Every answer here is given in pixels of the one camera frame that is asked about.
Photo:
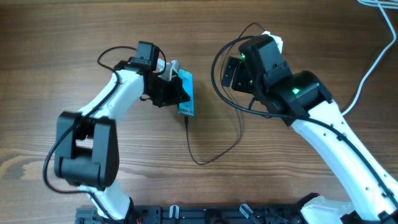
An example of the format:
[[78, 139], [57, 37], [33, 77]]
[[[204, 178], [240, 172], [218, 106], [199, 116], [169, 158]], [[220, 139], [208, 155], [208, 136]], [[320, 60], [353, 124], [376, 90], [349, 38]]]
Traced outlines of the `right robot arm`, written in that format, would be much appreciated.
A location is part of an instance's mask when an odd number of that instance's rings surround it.
[[396, 223], [397, 181], [373, 158], [345, 121], [328, 88], [309, 71], [292, 73], [273, 35], [234, 40], [228, 86], [251, 94], [301, 135], [337, 176], [349, 202], [312, 194], [298, 211], [307, 223]]

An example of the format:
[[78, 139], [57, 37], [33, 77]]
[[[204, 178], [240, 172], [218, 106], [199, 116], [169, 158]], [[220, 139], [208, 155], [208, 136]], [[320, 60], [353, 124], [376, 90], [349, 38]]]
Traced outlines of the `Galaxy smartphone teal screen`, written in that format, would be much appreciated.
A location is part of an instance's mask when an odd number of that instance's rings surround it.
[[193, 90], [193, 74], [181, 68], [178, 71], [178, 77], [182, 79], [183, 90], [190, 97], [188, 101], [185, 101], [178, 105], [178, 112], [186, 116], [194, 116], [195, 104], [194, 104], [194, 90]]

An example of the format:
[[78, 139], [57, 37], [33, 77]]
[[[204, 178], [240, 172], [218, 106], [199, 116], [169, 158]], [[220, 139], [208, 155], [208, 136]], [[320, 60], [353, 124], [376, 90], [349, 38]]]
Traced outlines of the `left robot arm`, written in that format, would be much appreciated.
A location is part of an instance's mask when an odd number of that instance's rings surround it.
[[135, 55], [110, 68], [112, 77], [100, 94], [77, 112], [64, 111], [57, 120], [55, 144], [43, 168], [45, 185], [65, 194], [49, 183], [49, 160], [55, 159], [58, 178], [87, 194], [95, 207], [77, 223], [142, 223], [131, 197], [116, 176], [119, 170], [117, 124], [136, 100], [150, 100], [161, 108], [175, 105], [190, 116], [193, 110], [193, 76], [176, 60], [160, 59], [164, 53], [150, 42], [140, 41]]

